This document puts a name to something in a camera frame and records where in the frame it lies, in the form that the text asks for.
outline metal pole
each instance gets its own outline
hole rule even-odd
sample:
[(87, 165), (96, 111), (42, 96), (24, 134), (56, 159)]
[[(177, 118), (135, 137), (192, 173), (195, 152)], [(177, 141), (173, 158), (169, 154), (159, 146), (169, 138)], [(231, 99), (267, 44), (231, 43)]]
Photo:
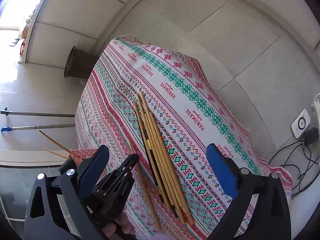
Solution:
[(4, 110), (0, 111), (1, 114), (9, 115), (31, 115), (31, 116), (54, 116), (54, 117), (75, 117), (74, 114), (47, 114), (47, 113), (30, 113), (30, 112), (12, 112), (8, 111), (8, 108), (6, 107)]
[(14, 130), (31, 130), (31, 129), (47, 129), (47, 128), (64, 128), (64, 127), (75, 127), (76, 124), (68, 123), (68, 124), (50, 124), (50, 125), (35, 125), (35, 126), (10, 126), (10, 127), (2, 127), (1, 132), (4, 131), (14, 131)]

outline patterned tablecloth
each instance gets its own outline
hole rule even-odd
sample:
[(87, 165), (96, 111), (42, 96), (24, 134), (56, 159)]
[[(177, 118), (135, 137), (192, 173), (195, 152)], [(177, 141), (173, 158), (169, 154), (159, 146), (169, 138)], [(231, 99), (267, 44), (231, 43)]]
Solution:
[[(135, 93), (139, 91), (145, 94), (162, 131), (195, 219), (192, 226), (181, 224), (157, 195), (133, 110)], [(101, 144), (109, 148), (109, 172), (131, 153), (131, 141), (140, 155), (145, 183), (163, 226), (158, 233), (172, 239), (206, 239), (232, 201), (206, 160), (210, 143), (253, 174), (277, 172), (288, 201), (291, 197), (290, 174), (282, 168), (270, 168), (255, 156), (249, 133), (208, 84), (197, 60), (169, 49), (142, 45), (129, 35), (112, 40), (96, 63), (79, 102), (76, 131), (79, 149), (98, 148)], [(157, 230), (136, 171), (132, 173), (136, 182), (127, 201), (127, 213), (137, 239), (148, 239)], [(245, 231), (256, 200), (254, 196), (237, 234)]]

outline chopstick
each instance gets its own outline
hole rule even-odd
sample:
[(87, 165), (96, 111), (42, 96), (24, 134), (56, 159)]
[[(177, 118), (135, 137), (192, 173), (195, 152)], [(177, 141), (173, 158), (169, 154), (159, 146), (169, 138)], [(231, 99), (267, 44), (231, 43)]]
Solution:
[(182, 209), (181, 209), (179, 202), (177, 200), (177, 196), (175, 195), (175, 192), (173, 189), (174, 185), (172, 185), (171, 180), (170, 180), (170, 174), (168, 173), (168, 171), (166, 169), (166, 165), (164, 165), (164, 162), (161, 159), (161, 152), (160, 152), (161, 150), (157, 147), (157, 144), (155, 144), (156, 137), (154, 136), (154, 132), (152, 131), (151, 122), (149, 122), (149, 120), (148, 120), (148, 110), (146, 110), (146, 114), (143, 113), (143, 109), (145, 109), (145, 108), (143, 108), (143, 106), (142, 106), (142, 103), (141, 103), (141, 100), (140, 100), (138, 93), (136, 93), (136, 97), (138, 100), (138, 104), (139, 104), (139, 107), (140, 107), (140, 110), (142, 113), (142, 119), (145, 124), (148, 136), (149, 136), (149, 138), (151, 138), (151, 141), (150, 141), (151, 148), (154, 149), (156, 163), (158, 165), (162, 180), (164, 182), (164, 187), (167, 191), (170, 203), (171, 203), (171, 205), (175, 206), (176, 212), (181, 220), (181, 223), (184, 224), (186, 221), (183, 216)]
[(184, 208), (190, 225), (193, 225), (195, 223), (195, 221), (194, 221), (194, 219), (193, 219), (193, 217), (191, 215), (189, 206), (188, 206), (187, 201), (185, 199), (185, 196), (184, 196), (184, 194), (182, 192), (182, 188), (181, 188), (180, 182), (178, 180), (177, 174), (176, 174), (176, 172), (174, 170), (174, 167), (172, 165), (172, 162), (171, 162), (171, 159), (169, 157), (167, 148), (164, 145), (162, 136), (160, 134), (160, 130), (159, 130), (157, 124), (156, 124), (156, 120), (154, 119), (154, 116), (153, 116), (152, 112), (149, 111), (147, 102), (146, 102), (142, 92), (140, 93), (140, 96), (141, 96), (141, 99), (143, 101), (144, 110), (146, 111), (146, 116), (148, 117), (147, 121), (149, 121), (151, 130), (152, 130), (152, 132), (154, 134), (154, 138), (155, 138), (157, 147), (159, 148), (159, 154), (160, 154), (160, 159), (162, 161), (162, 165), (169, 169), (168, 177), (169, 177), (170, 183), (172, 185), (174, 194), (175, 194), (175, 196), (176, 196), (176, 198), (177, 198), (177, 200), (179, 202), (179, 205)]
[[(142, 138), (142, 131), (141, 131), (141, 127), (140, 127), (140, 124), (138, 123), (138, 127), (139, 127), (139, 131), (140, 131), (140, 134), (141, 134), (141, 138)], [(147, 135), (147, 131), (145, 129), (143, 129), (143, 132), (144, 132), (144, 136), (146, 138), (146, 140), (148, 140), (148, 135)], [(144, 142), (144, 140), (142, 140), (143, 142), (143, 147), (144, 147), (144, 152), (146, 153), (146, 156), (147, 156), (147, 160), (148, 160), (148, 163), (149, 163), (149, 166), (150, 166), (150, 170), (151, 170), (151, 175), (152, 175), (152, 178), (153, 178), (153, 181), (155, 182), (155, 186), (157, 187), (157, 190), (158, 190), (158, 195), (160, 197), (160, 200), (162, 203), (164, 203), (164, 200), (163, 200), (163, 197), (162, 197), (162, 194), (161, 194), (161, 191), (160, 191), (160, 188), (158, 186), (158, 182), (156, 180), (156, 176), (155, 176), (155, 173), (153, 171), (153, 168), (151, 166), (151, 162), (150, 162), (150, 158), (149, 158), (149, 155), (147, 154), (147, 147), (146, 147), (146, 144)]]
[(42, 133), (45, 137), (47, 137), (50, 141), (52, 141), (54, 144), (58, 145), (61, 149), (65, 150), (66, 152), (68, 152), (69, 154), (71, 154), (71, 151), (68, 148), (65, 148), (63, 145), (61, 145), (60, 143), (58, 143), (57, 141), (55, 141), (54, 139), (52, 139), (49, 135), (46, 135), (44, 132), (42, 132), (41, 130), (39, 130), (40, 133)]
[[(140, 118), (140, 115), (139, 115), (139, 112), (138, 112), (137, 105), (134, 103), (133, 106), (134, 106), (134, 110), (135, 110), (136, 115), (137, 115), (137, 119), (138, 119), (138, 123), (139, 123), (140, 129), (142, 129), (143, 125), (142, 125), (142, 121), (141, 121), (141, 118)], [(146, 140), (146, 137), (145, 137), (145, 135), (144, 135), (143, 133), (142, 133), (141, 135), (142, 135), (142, 139), (143, 139), (145, 145), (147, 146), (147, 147), (146, 147), (146, 150), (147, 150), (146, 154), (149, 156), (149, 160), (150, 160), (150, 163), (151, 163), (151, 167), (152, 167), (152, 169), (153, 169), (153, 172), (154, 172), (155, 177), (156, 177), (156, 181), (158, 182), (158, 186), (159, 186), (160, 191), (161, 191), (161, 193), (162, 193), (162, 197), (163, 197), (163, 200), (164, 200), (164, 204), (165, 204), (165, 206), (167, 207), (167, 209), (170, 210), (171, 205), (170, 205), (168, 196), (167, 196), (167, 194), (166, 194), (166, 191), (165, 191), (165, 189), (164, 189), (164, 183), (163, 183), (163, 182), (161, 181), (161, 179), (160, 179), (160, 175), (159, 175), (160, 172), (157, 170), (156, 164), (155, 164), (155, 162), (153, 161), (152, 155), (151, 155), (151, 153), (150, 153), (150, 150), (152, 150), (151, 145), (150, 145), (150, 141), (149, 141), (149, 140), (148, 140), (148, 141)]]
[(52, 154), (54, 154), (54, 155), (57, 155), (57, 156), (59, 156), (59, 157), (62, 157), (62, 158), (68, 159), (67, 157), (62, 156), (62, 155), (60, 155), (60, 154), (57, 154), (57, 153), (55, 153), (55, 152), (52, 152), (52, 151), (50, 151), (50, 150), (48, 150), (48, 149), (46, 149), (46, 148), (42, 148), (42, 149), (44, 149), (45, 151), (47, 151), (47, 152), (49, 152), (49, 153), (52, 153)]
[[(130, 148), (131, 148), (131, 151), (132, 153), (134, 153), (134, 150), (133, 150), (133, 147), (132, 147), (132, 144), (131, 142), (129, 141), (129, 145), (130, 145)], [(147, 189), (147, 186), (146, 184), (144, 183), (144, 178), (143, 178), (143, 174), (142, 174), (142, 170), (141, 170), (141, 167), (140, 167), (140, 163), (138, 162), (136, 165), (135, 165), (135, 168), (136, 168), (136, 171), (137, 171), (137, 175), (139, 177), (139, 180), (141, 182), (141, 187), (142, 187), (142, 190), (143, 190), (143, 193), (147, 199), (147, 203), (148, 203), (148, 206), (150, 208), (150, 211), (151, 211), (151, 214), (152, 214), (152, 217), (154, 219), (154, 221), (156, 222), (156, 226), (157, 226), (157, 229), (158, 230), (162, 230), (162, 226), (159, 222), (159, 218), (156, 214), (156, 211), (155, 211), (155, 208), (152, 204), (152, 201), (151, 201), (151, 198), (150, 198), (150, 195), (149, 195), (149, 192), (148, 192), (148, 189)]]

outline metal screw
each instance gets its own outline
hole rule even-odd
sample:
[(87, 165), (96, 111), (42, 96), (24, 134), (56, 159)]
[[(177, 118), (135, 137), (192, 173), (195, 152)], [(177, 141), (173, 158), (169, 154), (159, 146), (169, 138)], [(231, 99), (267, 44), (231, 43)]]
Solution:
[(37, 179), (43, 179), (44, 178), (44, 174), (43, 173), (39, 173), (37, 176)]
[(71, 176), (73, 174), (75, 174), (75, 170), (74, 169), (67, 170), (67, 175), (68, 176)]
[(243, 175), (248, 175), (249, 174), (249, 170), (247, 168), (242, 168), (240, 170), (240, 172), (243, 174)]
[(273, 173), (271, 173), (271, 177), (273, 177), (274, 179), (277, 179), (277, 178), (279, 178), (279, 175), (278, 175), (278, 173), (273, 172)]

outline finger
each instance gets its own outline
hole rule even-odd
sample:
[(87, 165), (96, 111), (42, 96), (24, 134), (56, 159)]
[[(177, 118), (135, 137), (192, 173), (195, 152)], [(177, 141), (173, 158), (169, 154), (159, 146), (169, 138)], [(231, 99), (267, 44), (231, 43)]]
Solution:
[(114, 223), (106, 224), (102, 231), (107, 237), (109, 237), (116, 231), (116, 225)]
[(125, 234), (130, 234), (131, 228), (132, 228), (132, 225), (130, 223), (128, 223), (128, 224), (122, 226), (122, 231)]
[(131, 235), (134, 235), (134, 233), (136, 232), (136, 230), (134, 229), (134, 227), (133, 226), (131, 226), (131, 231), (130, 231), (130, 234)]
[(117, 223), (119, 224), (119, 225), (126, 225), (127, 223), (128, 223), (128, 216), (127, 216), (127, 214), (126, 213), (124, 213), (124, 212), (122, 212), (121, 214), (120, 214), (120, 216), (117, 218)]

